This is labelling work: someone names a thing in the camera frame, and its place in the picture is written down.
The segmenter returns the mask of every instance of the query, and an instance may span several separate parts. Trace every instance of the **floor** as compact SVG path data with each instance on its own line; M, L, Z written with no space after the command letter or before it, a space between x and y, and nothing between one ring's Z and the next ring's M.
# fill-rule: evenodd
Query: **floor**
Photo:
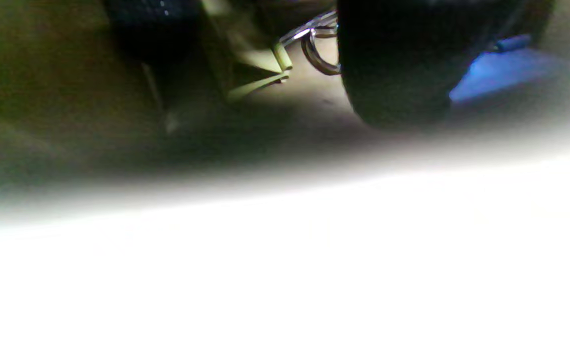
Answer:
M363 125L340 77L317 72L297 43L289 49L288 82L230 108L195 51L167 70L173 101L164 123L138 64L111 45L97 2L74 6L84 16L54 5L10 7L0 11L22 12L22 20L0 35L32 32L16 35L15 43L0 41L0 207L90 183L227 183L246 170L336 180L372 169L522 160L570 148L570 65L535 50L477 60L451 94L451 118L433 134L386 134ZM42 35L39 29L53 23L59 30ZM319 48L336 60L331 39Z

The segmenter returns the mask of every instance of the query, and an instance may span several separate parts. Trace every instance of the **black object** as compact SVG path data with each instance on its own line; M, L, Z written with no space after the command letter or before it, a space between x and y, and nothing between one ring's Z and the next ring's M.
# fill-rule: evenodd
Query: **black object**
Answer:
M379 128L429 126L528 0L338 0L339 59L353 109Z
M103 0L118 45L150 65L182 59L198 38L198 0Z
M531 43L532 36L523 34L498 41L494 50L496 53L507 53L509 51L525 49L530 46Z

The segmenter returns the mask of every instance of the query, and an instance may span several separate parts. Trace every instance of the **dark object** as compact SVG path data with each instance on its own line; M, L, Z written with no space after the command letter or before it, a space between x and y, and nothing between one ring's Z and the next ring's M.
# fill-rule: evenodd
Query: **dark object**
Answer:
M532 36L523 34L498 41L494 50L496 53L507 53L508 51L525 49L530 46L531 43Z
M150 65L182 59L198 37L198 0L103 0L118 45Z
M338 0L339 59L352 107L379 128L437 123L449 94L527 0Z

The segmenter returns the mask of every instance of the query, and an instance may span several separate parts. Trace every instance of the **metal ring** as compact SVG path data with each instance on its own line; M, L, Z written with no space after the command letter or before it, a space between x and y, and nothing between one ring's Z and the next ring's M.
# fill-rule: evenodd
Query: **metal ring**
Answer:
M321 55L319 55L319 50L315 44L314 39L317 36L316 29L310 29L308 34L301 41L301 46L303 47L303 54L307 60L316 68L316 70L329 76L335 76L341 74L341 64L330 64L325 61Z

